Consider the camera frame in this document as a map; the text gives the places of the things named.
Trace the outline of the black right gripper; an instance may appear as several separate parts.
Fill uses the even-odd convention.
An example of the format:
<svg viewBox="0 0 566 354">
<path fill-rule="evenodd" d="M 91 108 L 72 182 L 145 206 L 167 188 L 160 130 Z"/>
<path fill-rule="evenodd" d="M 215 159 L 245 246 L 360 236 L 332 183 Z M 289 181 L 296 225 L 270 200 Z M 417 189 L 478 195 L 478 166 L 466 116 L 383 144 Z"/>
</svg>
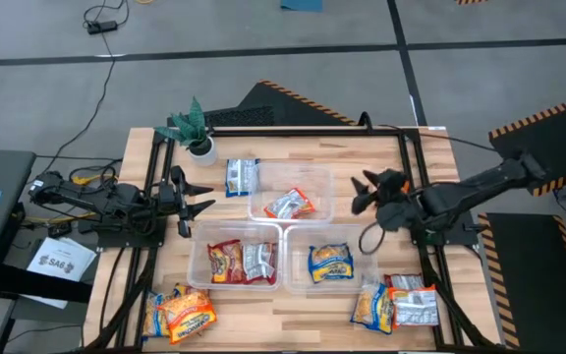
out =
<svg viewBox="0 0 566 354">
<path fill-rule="evenodd" d="M 376 221 L 385 231 L 397 231 L 399 228 L 409 229 L 414 219 L 414 209 L 402 188 L 407 182 L 407 176 L 396 170 L 387 169 L 381 173 L 368 170 L 363 171 L 364 176 L 376 188 L 369 191 L 369 186 L 357 178 L 352 177 L 351 182 L 356 191 L 352 200 L 352 214 L 360 214 L 376 200 Z"/>
</svg>

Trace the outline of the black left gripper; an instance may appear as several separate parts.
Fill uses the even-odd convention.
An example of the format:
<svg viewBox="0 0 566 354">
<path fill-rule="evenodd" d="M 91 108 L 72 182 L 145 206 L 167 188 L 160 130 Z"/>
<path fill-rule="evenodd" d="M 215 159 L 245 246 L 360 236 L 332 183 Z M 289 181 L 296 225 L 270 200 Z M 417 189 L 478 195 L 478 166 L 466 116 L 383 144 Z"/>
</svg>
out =
<svg viewBox="0 0 566 354">
<path fill-rule="evenodd" d="M 172 185 L 162 183 L 158 187 L 158 207 L 165 215 L 177 214 L 178 233 L 183 238 L 191 238 L 191 227 L 189 222 L 194 220 L 198 214 L 215 204 L 215 200 L 208 200 L 193 205 L 188 205 L 188 196 L 198 196 L 212 192 L 211 187 L 191 185 L 187 182 L 185 172 L 179 166 L 173 166 L 169 170 Z"/>
</svg>

